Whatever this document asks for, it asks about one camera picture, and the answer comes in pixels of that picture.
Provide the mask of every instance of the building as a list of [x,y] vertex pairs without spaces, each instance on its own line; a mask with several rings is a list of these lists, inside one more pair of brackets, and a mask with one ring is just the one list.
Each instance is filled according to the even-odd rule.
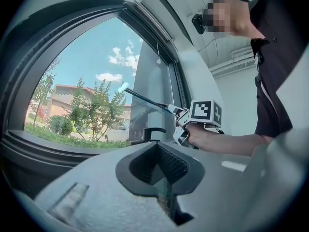
[[[77,90],[77,86],[55,85],[54,92],[51,94],[49,102],[46,107],[46,121],[49,117],[54,115],[64,115],[67,111],[72,111],[71,102],[73,95]],[[91,99],[95,91],[92,88],[83,88],[84,96]],[[130,120],[131,105],[125,105],[124,113],[120,116],[124,120]]]

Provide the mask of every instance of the window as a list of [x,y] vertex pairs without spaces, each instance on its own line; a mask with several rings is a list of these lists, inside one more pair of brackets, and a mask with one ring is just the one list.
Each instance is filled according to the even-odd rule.
[[83,33],[50,64],[28,105],[24,130],[59,144],[119,148],[141,140],[172,140],[174,117],[117,89],[123,82],[160,103],[173,103],[170,65],[127,24],[109,19]]

